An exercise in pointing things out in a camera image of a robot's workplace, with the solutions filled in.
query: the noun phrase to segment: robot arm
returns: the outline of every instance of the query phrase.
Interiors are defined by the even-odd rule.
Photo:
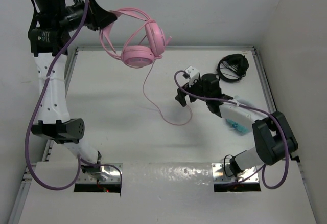
[[[233,156],[230,160],[230,164],[226,167],[226,172],[230,172],[227,173],[227,175],[232,174],[237,176],[244,170],[257,165],[273,165],[285,157],[284,143],[271,118],[258,111],[238,106],[238,104],[244,104],[253,107],[253,105],[246,100],[239,98],[235,99],[223,94],[219,87],[219,80],[216,74],[209,73],[200,76],[199,71],[190,66],[185,70],[184,78],[188,79],[189,82],[186,83],[182,89],[191,94],[189,95],[191,102],[202,97],[202,100],[206,102],[208,109],[213,114],[221,118],[231,119],[253,132],[255,147]],[[187,94],[184,91],[178,89],[175,99],[185,107],[186,96]],[[206,100],[206,98],[218,98],[220,101]],[[224,100],[232,101],[237,105],[226,103]],[[276,118],[277,122],[282,127],[289,153],[295,152],[298,149],[298,143],[284,114],[276,111],[271,115]]]
[[[32,133],[64,145],[74,156],[80,156],[84,161],[99,163],[100,153],[83,139],[84,121],[81,118],[72,119],[67,109],[64,80],[67,52],[59,57],[51,76],[47,76],[53,56],[69,41],[69,32],[77,29],[81,22],[85,2],[74,0],[72,6],[66,6],[65,0],[31,1],[34,15],[28,36],[37,66],[40,92],[49,79],[38,111],[38,123],[32,126]],[[95,0],[89,0],[84,26],[96,31],[116,20],[115,14],[102,9]]]

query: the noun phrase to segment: headphone headband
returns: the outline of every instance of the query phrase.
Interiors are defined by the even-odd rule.
[[[110,32],[114,23],[111,23],[100,31],[101,45],[111,57],[117,60],[121,60],[125,65],[133,68],[144,67],[153,63],[156,59],[162,58],[161,54],[164,52],[165,47],[170,41],[171,37],[165,39],[165,35],[162,29],[158,26],[155,20],[153,20],[147,13],[137,8],[120,8],[111,12],[114,13],[117,17],[126,15],[145,21],[144,24],[127,39],[123,46],[121,55],[116,53],[116,50],[110,40]],[[145,27],[146,36],[142,39],[142,41],[147,37],[150,48],[141,46],[140,44],[142,41],[137,46],[128,46],[134,36],[140,32],[143,27]],[[108,41],[110,48],[113,50],[113,53],[105,47],[103,36]]]
[[[225,73],[221,72],[221,65],[223,68],[229,69],[236,76],[235,79],[225,77]],[[217,74],[218,76],[225,82],[234,83],[241,81],[243,77],[245,77],[246,71],[249,68],[249,63],[244,55],[242,54],[231,54],[224,58],[222,58],[217,66]]]

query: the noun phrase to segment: metal mounting plate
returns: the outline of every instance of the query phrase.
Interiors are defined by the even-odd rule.
[[[237,177],[227,177],[224,173],[223,163],[212,163],[212,171],[213,171],[213,178],[214,178],[214,185],[215,185],[215,192],[219,191],[231,191],[230,188],[226,187],[224,188],[224,185],[235,183],[236,181],[241,181],[245,178],[248,178],[253,173],[257,171],[256,167],[250,168],[248,170],[245,170],[242,174],[238,175]],[[242,185],[241,188],[238,188],[237,191],[260,191],[260,182],[259,182],[259,176],[256,173],[254,176],[249,178],[248,180],[242,182],[240,185]]]
[[[121,171],[123,174],[123,164],[122,163],[110,163]],[[121,181],[121,177],[119,172],[114,169],[113,167],[109,166],[101,166],[102,172],[105,172],[104,175],[102,175],[102,179],[106,178],[106,180],[101,180],[99,183],[101,184],[119,184]],[[78,177],[76,184],[96,184],[97,183],[97,178],[93,177],[92,175],[89,175],[87,173],[83,173],[81,170],[80,176]]]

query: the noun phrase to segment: purple cable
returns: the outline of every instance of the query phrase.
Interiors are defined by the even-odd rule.
[[[122,172],[120,171],[120,169],[118,167],[116,167],[115,165],[112,165],[112,164],[93,164],[93,163],[90,163],[84,159],[81,159],[82,163],[83,164],[87,164],[87,165],[90,165],[90,166],[93,166],[93,167],[100,167],[100,166],[108,166],[108,167],[112,167],[114,168],[115,170],[117,170],[119,172],[119,174],[121,175],[121,192],[120,192],[120,196],[122,196],[122,186],[123,186],[123,174]]]
[[[87,16],[87,9],[88,9],[88,0],[85,0],[85,5],[84,5],[84,13],[83,13],[83,16],[82,16],[82,19],[81,19],[81,22],[80,24],[78,25],[78,28],[76,29],[76,32],[73,34],[73,36],[71,37],[71,39],[65,44],[65,46],[58,52],[58,54],[56,55],[56,57],[53,59],[53,61],[51,62],[50,66],[49,66],[49,69],[48,69],[48,72],[47,72],[47,76],[49,77],[51,75],[51,71],[53,69],[53,66],[55,65],[55,63],[57,62],[57,60],[59,59],[60,55],[62,55],[64,52],[66,52],[66,50],[68,49],[68,46],[74,41],[74,39],[76,38],[76,36],[78,35],[78,33],[81,31],[83,25],[84,25],[84,22],[86,20],[86,16]],[[49,190],[55,190],[55,191],[60,191],[60,190],[64,190],[64,189],[67,189],[69,188],[70,186],[72,186],[76,181],[77,181],[77,178],[78,178],[78,175],[80,173],[80,167],[81,167],[81,159],[80,157],[78,156],[77,157],[77,160],[78,160],[78,169],[77,169],[77,173],[76,173],[76,176],[75,178],[73,179],[73,181],[71,183],[69,183],[68,185],[66,186],[63,186],[63,187],[52,187],[52,186],[49,186],[47,185],[46,183],[44,183],[43,181],[41,181],[37,175],[35,174],[33,168],[32,168],[32,165],[31,165],[31,161],[30,161],[30,154],[29,154],[29,142],[30,142],[30,133],[31,133],[31,130],[32,130],[32,126],[33,126],[33,123],[34,123],[34,120],[36,118],[36,115],[37,115],[37,112],[39,110],[39,107],[41,105],[41,102],[42,102],[42,99],[45,95],[45,91],[46,91],[46,88],[48,87],[48,84],[49,84],[49,78],[45,81],[44,83],[44,86],[43,86],[43,89],[42,89],[42,92],[40,94],[40,97],[36,103],[36,106],[34,108],[34,111],[33,111],[33,114],[32,114],[32,117],[30,119],[30,122],[29,122],[29,125],[27,127],[27,131],[26,131],[26,135],[25,135],[25,160],[26,160],[26,164],[27,164],[27,168],[29,169],[29,172],[32,176],[32,178],[41,186],[43,186],[44,188],[47,188]]]
[[[177,87],[180,90],[182,90],[184,93],[188,94],[189,96],[192,96],[192,97],[197,98],[199,100],[213,100],[213,101],[220,101],[220,102],[223,102],[223,103],[230,103],[230,104],[233,104],[233,105],[237,105],[235,102],[229,101],[229,100],[223,100],[223,99],[219,99],[219,98],[201,97],[201,96],[191,94],[190,92],[184,90],[179,85],[179,83],[177,81],[177,75],[179,73],[187,74],[186,71],[183,71],[183,70],[177,71],[175,73],[175,75],[174,75],[175,83],[176,83]],[[284,151],[285,151],[285,169],[284,169],[284,174],[283,174],[283,177],[282,177],[281,181],[279,183],[277,183],[275,186],[268,186],[267,183],[266,183],[266,179],[265,179],[266,165],[263,165],[259,170],[257,170],[257,172],[259,172],[262,169],[262,183],[264,184],[264,186],[266,188],[268,188],[268,189],[276,189],[276,188],[280,187],[285,182],[285,180],[287,178],[287,174],[288,174],[288,168],[289,168],[289,151],[288,151],[287,141],[286,141],[283,129],[282,129],[281,125],[278,123],[277,119],[272,114],[270,114],[270,113],[268,113],[268,112],[266,112],[264,110],[254,108],[254,107],[250,107],[250,106],[246,106],[246,105],[242,105],[242,104],[240,104],[239,107],[245,108],[245,109],[248,109],[248,110],[255,110],[255,111],[258,111],[260,113],[263,113],[263,114],[267,115],[275,123],[279,133],[281,134],[282,141],[284,143]]]

